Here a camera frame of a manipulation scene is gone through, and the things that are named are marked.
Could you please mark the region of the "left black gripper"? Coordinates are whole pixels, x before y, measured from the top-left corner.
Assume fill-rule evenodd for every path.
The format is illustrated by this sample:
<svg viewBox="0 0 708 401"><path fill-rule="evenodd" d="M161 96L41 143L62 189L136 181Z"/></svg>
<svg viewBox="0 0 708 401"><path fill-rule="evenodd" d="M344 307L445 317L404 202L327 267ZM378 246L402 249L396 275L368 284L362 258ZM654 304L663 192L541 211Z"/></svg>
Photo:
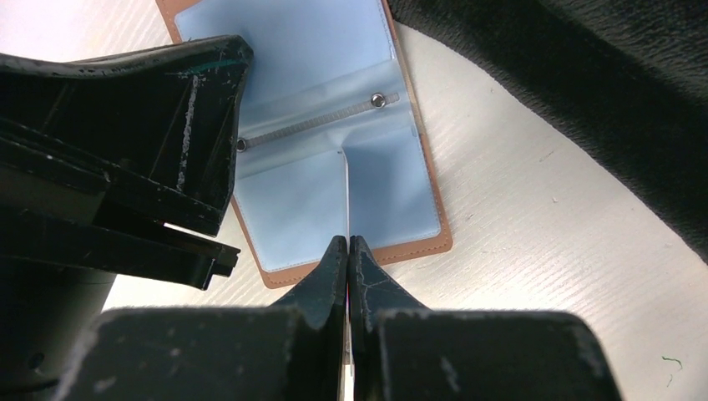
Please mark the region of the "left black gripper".
<svg viewBox="0 0 708 401"><path fill-rule="evenodd" d="M45 137L1 136L1 393L47 396L117 276L200 290L239 250L224 212Z"/></svg>

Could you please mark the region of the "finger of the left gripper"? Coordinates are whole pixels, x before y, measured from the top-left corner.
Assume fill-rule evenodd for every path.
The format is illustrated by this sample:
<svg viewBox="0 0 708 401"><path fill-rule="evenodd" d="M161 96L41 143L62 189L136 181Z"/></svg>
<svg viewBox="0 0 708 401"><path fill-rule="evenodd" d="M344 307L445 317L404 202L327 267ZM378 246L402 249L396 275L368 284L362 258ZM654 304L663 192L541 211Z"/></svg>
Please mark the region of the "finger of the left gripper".
<svg viewBox="0 0 708 401"><path fill-rule="evenodd" d="M76 163L107 199L217 234L254 53L226 35L67 63L1 57L1 136Z"/></svg>

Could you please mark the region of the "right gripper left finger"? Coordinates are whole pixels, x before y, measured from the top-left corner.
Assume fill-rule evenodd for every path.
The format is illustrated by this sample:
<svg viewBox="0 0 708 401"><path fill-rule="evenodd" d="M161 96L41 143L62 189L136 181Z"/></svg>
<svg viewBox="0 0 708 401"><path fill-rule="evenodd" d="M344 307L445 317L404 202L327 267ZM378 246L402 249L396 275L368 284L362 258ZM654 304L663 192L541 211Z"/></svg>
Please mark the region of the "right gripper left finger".
<svg viewBox="0 0 708 401"><path fill-rule="evenodd" d="M125 308L80 338L57 400L339 400L348 244L267 307Z"/></svg>

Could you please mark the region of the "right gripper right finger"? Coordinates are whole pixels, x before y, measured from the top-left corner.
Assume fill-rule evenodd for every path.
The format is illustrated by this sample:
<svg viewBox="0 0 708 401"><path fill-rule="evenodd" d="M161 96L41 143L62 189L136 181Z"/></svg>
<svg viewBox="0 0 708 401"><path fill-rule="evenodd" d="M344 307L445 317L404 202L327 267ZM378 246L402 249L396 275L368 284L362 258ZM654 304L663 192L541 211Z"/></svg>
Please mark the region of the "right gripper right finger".
<svg viewBox="0 0 708 401"><path fill-rule="evenodd" d="M618 400L599 340L573 314L433 310L350 241L357 400Z"/></svg>

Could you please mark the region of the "white credit card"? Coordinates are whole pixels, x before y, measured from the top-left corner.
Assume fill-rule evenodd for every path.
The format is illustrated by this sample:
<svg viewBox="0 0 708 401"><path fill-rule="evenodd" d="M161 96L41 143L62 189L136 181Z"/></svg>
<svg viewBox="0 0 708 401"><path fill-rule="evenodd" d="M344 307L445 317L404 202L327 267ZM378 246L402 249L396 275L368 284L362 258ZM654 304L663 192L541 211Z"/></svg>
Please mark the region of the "white credit card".
<svg viewBox="0 0 708 401"><path fill-rule="evenodd" d="M351 212L350 212L350 178L349 178L349 162L346 157L346 152L344 149L339 149L338 153L341 155L344 163L344 210L345 210L345 230L344 237L346 241L346 252L349 252L350 248L350 228L351 228ZM348 288L348 278L347 272L345 272L345 291L344 291L344 350L342 356L342 367L341 367L341 378L340 378L340 388L339 388L339 400L353 400L351 395L353 389L353 356L351 350L351 319L350 319L350 302L349 302L349 288Z"/></svg>

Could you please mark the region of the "tan leather card holder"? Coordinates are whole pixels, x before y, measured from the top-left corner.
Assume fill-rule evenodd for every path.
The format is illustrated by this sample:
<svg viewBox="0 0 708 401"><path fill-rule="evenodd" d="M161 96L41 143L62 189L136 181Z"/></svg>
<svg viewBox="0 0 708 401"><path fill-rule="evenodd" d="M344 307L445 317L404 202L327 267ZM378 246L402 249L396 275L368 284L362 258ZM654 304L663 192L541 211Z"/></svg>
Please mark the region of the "tan leather card holder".
<svg viewBox="0 0 708 401"><path fill-rule="evenodd" d="M238 35L254 60L231 202L266 287L297 283L344 236L390 264L449 251L432 151L384 1L160 1L170 37Z"/></svg>

